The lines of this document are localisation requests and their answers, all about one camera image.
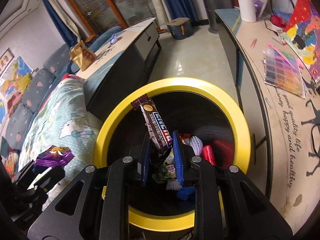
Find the candy bar logo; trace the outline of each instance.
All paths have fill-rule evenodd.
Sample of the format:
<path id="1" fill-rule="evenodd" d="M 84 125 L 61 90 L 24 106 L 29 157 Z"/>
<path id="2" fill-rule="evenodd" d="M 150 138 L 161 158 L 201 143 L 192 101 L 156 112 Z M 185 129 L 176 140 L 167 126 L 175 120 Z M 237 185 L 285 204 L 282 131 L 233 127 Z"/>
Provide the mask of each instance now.
<path id="1" fill-rule="evenodd" d="M 164 125 L 162 118 L 160 117 L 160 115 L 157 112 L 154 112 L 153 116 L 155 117 L 156 122 L 161 129 L 161 133 L 162 133 L 163 137 L 165 138 L 167 145 L 170 146 L 172 143 L 172 138 L 171 138 L 171 135 L 170 135 L 169 131 L 167 130 L 166 126 Z"/>

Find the brown candy wrapper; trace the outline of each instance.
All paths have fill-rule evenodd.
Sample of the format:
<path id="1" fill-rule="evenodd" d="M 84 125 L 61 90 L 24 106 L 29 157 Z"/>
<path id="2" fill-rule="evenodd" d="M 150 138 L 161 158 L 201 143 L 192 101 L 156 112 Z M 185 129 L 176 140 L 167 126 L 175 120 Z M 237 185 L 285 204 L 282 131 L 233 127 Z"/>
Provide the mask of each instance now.
<path id="1" fill-rule="evenodd" d="M 70 51 L 71 59 L 82 71 L 85 71 L 97 58 L 94 52 L 86 47 L 83 41 L 76 44 Z"/>
<path id="2" fill-rule="evenodd" d="M 150 138 L 156 148 L 162 153 L 168 150 L 172 143 L 171 135 L 164 125 L 156 106 L 148 95 L 144 94 L 137 98 L 131 102 L 131 106 L 134 110 L 137 110 L 138 108 L 141 109 L 144 119 L 146 120 Z"/>

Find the hello kitty blanket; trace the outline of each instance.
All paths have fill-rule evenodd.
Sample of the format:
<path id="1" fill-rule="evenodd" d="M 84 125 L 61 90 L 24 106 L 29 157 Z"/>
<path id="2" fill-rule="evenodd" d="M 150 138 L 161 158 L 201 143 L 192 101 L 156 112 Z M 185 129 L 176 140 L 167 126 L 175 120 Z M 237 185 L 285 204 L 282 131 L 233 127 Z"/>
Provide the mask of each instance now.
<path id="1" fill-rule="evenodd" d="M 34 119 L 22 146 L 19 169 L 52 145 L 69 147 L 75 157 L 65 166 L 65 179 L 49 194 L 49 202 L 52 201 L 85 166 L 92 164 L 101 125 L 101 121 L 86 110 L 83 83 L 64 79 Z"/>

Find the blue storage stool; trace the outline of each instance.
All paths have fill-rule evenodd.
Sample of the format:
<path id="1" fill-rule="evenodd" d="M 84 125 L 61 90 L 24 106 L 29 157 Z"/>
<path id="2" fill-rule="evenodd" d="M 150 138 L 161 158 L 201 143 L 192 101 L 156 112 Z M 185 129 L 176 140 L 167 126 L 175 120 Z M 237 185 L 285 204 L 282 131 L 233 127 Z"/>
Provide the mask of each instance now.
<path id="1" fill-rule="evenodd" d="M 168 22 L 167 27 L 175 40 L 183 40 L 193 34 L 189 18 L 176 18 Z"/>

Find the cabinet handle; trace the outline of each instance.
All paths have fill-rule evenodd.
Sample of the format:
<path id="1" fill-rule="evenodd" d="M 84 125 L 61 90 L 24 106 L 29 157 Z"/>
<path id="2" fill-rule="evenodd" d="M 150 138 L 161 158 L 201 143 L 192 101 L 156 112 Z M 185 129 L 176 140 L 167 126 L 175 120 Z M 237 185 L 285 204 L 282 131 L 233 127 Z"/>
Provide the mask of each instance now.
<path id="1" fill-rule="evenodd" d="M 253 153 L 253 164 L 256 165 L 256 163 L 257 163 L 257 148 L 256 148 L 256 136 L 254 133 L 252 134 L 251 148 L 252 148 L 251 152 Z"/>

